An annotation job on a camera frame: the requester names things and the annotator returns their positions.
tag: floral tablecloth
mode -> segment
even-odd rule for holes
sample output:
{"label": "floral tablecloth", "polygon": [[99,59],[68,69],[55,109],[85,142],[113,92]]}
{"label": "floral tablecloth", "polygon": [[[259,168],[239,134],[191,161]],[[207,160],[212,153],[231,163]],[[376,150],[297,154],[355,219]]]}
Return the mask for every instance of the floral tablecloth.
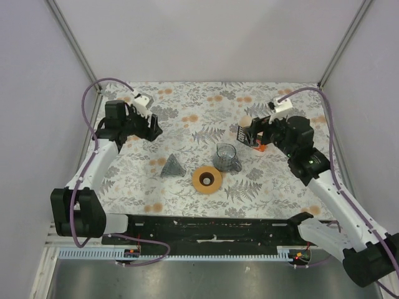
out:
{"label": "floral tablecloth", "polygon": [[[99,191],[106,212],[171,216],[287,218],[308,211],[321,219],[331,213],[289,171],[287,158],[268,146],[265,152],[236,141],[240,121],[270,113],[267,102],[311,84],[298,83],[132,83],[154,98],[150,107],[163,130],[154,142],[131,136],[111,164]],[[97,118],[104,116],[107,100],[132,100],[122,85],[103,90]],[[311,119],[315,145],[328,154],[328,129],[319,96],[302,93],[293,97],[293,115]],[[230,143],[243,165],[240,173],[223,173],[214,194],[197,192],[193,171],[212,165],[217,143]],[[161,178],[166,159],[174,154],[187,169],[186,176]]]}

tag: white wall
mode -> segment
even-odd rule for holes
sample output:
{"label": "white wall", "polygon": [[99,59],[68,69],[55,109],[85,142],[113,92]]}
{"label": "white wall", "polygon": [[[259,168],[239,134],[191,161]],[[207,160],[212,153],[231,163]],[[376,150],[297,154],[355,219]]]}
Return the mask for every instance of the white wall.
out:
{"label": "white wall", "polygon": [[374,1],[331,75],[328,94],[356,195],[399,231],[399,1]]}
{"label": "white wall", "polygon": [[56,0],[97,77],[318,82],[362,0]]}
{"label": "white wall", "polygon": [[0,297],[23,299],[52,220],[50,193],[77,167],[89,81],[43,0],[3,2],[0,39]]}

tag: gray pyramid object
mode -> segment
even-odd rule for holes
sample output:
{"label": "gray pyramid object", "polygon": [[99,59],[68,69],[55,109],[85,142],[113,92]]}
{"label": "gray pyramid object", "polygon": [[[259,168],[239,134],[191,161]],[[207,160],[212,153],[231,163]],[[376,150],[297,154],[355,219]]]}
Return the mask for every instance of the gray pyramid object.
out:
{"label": "gray pyramid object", "polygon": [[177,161],[174,154],[170,154],[165,166],[161,171],[161,178],[165,176],[185,176],[186,170]]}

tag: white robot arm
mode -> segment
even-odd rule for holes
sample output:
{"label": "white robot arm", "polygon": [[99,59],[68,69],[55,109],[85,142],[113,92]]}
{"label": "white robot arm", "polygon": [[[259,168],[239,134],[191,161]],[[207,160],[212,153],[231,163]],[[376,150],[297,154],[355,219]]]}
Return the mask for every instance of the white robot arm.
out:
{"label": "white robot arm", "polygon": [[[50,200],[59,235],[71,236],[74,230],[79,237],[101,237],[127,230],[128,216],[105,213],[97,194],[105,173],[118,156],[127,136],[137,135],[153,141],[162,133],[157,116],[147,108],[152,103],[152,98],[135,90],[133,95],[135,98],[132,105],[121,100],[108,101],[105,104],[105,118],[95,132],[98,147],[94,151],[94,158],[92,153],[88,154],[65,188],[53,190]],[[74,229],[70,223],[71,201],[74,201],[75,206]]]}
{"label": "white robot arm", "polygon": [[303,116],[287,117],[292,110],[287,97],[275,98],[269,103],[272,115],[255,118],[251,126],[244,128],[247,142],[253,145],[261,139],[263,145],[272,143],[289,158],[291,172],[322,200],[344,234],[306,212],[292,217],[291,223],[302,239],[341,261],[350,278],[364,287],[394,270],[392,260],[399,260],[399,234],[389,235],[334,177],[330,161],[314,147],[310,120]]}

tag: orange object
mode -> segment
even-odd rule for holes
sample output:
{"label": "orange object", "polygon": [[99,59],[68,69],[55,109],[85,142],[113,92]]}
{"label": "orange object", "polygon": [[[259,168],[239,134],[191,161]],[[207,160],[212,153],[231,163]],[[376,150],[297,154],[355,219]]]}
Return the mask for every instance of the orange object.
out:
{"label": "orange object", "polygon": [[193,186],[200,193],[212,194],[222,186],[222,175],[212,166],[197,168],[193,174]]}
{"label": "orange object", "polygon": [[257,151],[264,152],[266,150],[266,147],[267,147],[267,145],[259,145],[258,147],[253,148],[253,149],[257,150]]}

